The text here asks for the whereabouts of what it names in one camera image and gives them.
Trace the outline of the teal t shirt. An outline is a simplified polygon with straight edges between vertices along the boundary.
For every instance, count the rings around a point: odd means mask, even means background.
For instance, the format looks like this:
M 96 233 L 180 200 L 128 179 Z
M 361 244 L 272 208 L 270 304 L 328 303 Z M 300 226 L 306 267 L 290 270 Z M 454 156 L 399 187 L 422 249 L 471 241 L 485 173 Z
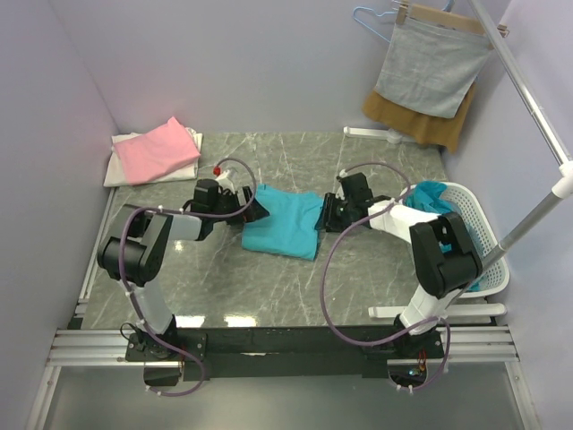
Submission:
M 313 261 L 323 199 L 316 193 L 288 193 L 270 185 L 260 185 L 255 198 L 269 216 L 244 226 L 243 249 Z

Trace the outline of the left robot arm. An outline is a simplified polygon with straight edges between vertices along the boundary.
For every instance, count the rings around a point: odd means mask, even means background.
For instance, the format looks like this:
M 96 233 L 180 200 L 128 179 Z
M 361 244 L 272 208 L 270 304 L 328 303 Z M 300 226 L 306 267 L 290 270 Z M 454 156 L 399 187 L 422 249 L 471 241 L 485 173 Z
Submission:
M 171 241 L 202 241 L 218 222 L 244 225 L 269 216 L 250 186 L 236 191 L 230 184 L 201 179 L 192 199 L 177 212 L 125 204 L 98 247 L 98 266 L 124 288 L 146 335 L 147 349 L 157 359 L 173 357 L 179 348 L 175 316 L 158 286 Z

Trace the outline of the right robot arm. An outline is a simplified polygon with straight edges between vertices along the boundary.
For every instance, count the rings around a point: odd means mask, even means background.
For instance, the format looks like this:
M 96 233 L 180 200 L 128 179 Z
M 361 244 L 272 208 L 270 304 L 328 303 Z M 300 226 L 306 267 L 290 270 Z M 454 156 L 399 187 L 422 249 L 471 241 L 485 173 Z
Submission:
M 336 193 L 324 195 L 317 228 L 342 237 L 352 227 L 367 227 L 403 240 L 411 247 L 418 287 L 397 316 L 393 347 L 413 357 L 424 337 L 446 315 L 454 298 L 483 273 L 483 263 L 462 217 L 410 208 L 386 195 L 375 196 L 362 173 L 338 178 Z

